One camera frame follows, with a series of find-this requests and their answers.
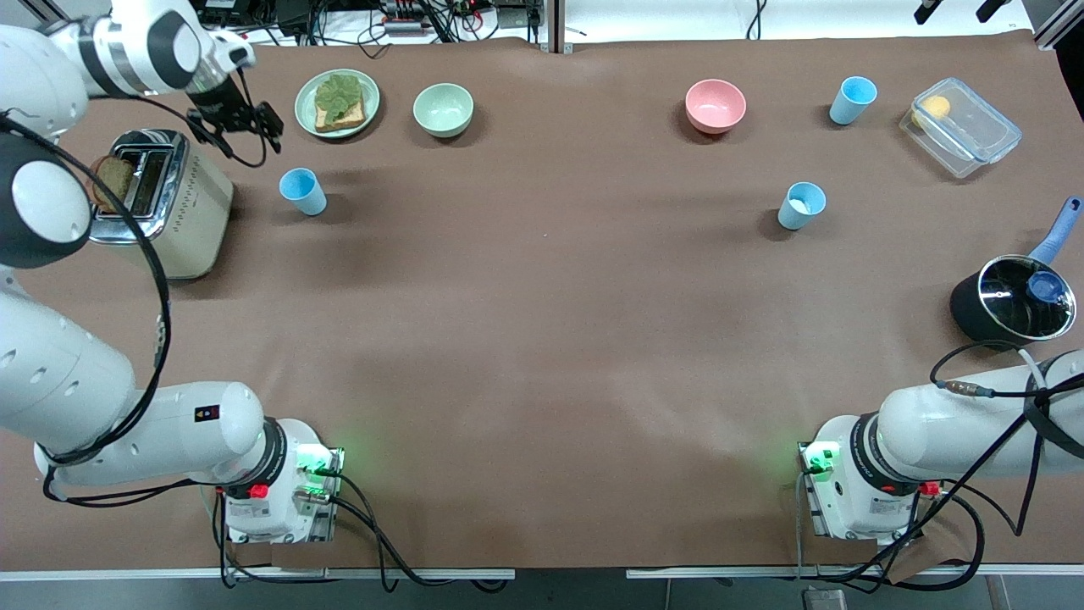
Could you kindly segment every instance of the blue pot handle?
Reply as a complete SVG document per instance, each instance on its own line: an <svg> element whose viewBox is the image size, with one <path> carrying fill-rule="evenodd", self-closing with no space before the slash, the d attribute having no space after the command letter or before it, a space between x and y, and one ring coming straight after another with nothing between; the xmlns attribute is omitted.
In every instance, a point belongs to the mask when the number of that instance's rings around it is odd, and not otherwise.
<svg viewBox="0 0 1084 610"><path fill-rule="evenodd" d="M1058 251L1061 251L1061 245L1066 243L1066 237L1073 230L1073 224L1076 223L1076 217L1081 215L1082 207L1084 207L1084 199L1081 197L1067 198L1066 204L1061 206L1058 218L1054 221L1054 225L1046 233L1046 238L1036 245L1035 249L1032 249L1028 256L1045 264L1054 262L1054 257L1058 255Z"/></svg>

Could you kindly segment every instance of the bread slice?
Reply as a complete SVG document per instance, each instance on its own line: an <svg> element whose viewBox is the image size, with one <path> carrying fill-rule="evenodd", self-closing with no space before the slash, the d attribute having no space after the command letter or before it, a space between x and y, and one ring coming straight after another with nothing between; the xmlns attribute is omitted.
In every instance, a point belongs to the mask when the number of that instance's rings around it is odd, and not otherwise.
<svg viewBox="0 0 1084 610"><path fill-rule="evenodd" d="M136 172L136 168L132 167L131 163L122 158L115 156L103 156L95 160L90 167L98 177L105 182L105 185L109 187L111 191L117 198L121 202L125 200L125 196L128 194L128 189L132 183L132 173ZM93 182L90 183L90 194L91 200L102 211L115 213L116 210L113 209L113 204L109 203L109 198L105 196L102 189L98 187L98 184Z"/></svg>
<svg viewBox="0 0 1084 610"><path fill-rule="evenodd" d="M350 106L343 118L334 122L327 122L327 111L317 106L317 131L324 133L326 131L335 131L336 129L349 129L350 127L358 127L365 121L365 109L363 107L364 100L359 101L357 104Z"/></svg>

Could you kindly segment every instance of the transparent food container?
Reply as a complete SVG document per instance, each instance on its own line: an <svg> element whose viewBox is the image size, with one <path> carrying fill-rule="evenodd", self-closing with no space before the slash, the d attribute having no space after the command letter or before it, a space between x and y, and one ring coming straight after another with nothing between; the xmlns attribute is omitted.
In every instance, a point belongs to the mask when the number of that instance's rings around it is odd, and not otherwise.
<svg viewBox="0 0 1084 610"><path fill-rule="evenodd" d="M915 98L900 128L957 178L1001 160L1020 143L1020 128L958 78Z"/></svg>

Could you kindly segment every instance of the pink bowl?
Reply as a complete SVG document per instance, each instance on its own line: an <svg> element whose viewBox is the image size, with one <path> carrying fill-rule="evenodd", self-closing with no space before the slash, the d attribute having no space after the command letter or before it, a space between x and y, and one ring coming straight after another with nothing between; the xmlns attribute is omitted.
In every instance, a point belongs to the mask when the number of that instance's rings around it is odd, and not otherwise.
<svg viewBox="0 0 1084 610"><path fill-rule="evenodd" d="M708 78L685 93L685 114L705 133L725 133L745 116L745 95L725 80Z"/></svg>

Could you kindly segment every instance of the green leaf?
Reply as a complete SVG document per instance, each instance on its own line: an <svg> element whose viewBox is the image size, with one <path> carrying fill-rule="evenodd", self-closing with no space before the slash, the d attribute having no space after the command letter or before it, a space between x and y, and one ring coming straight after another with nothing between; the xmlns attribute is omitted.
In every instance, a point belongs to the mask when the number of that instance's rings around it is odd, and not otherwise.
<svg viewBox="0 0 1084 610"><path fill-rule="evenodd" d="M360 101L361 80L357 76L333 74L317 87L317 106L327 112L328 122L343 118Z"/></svg>

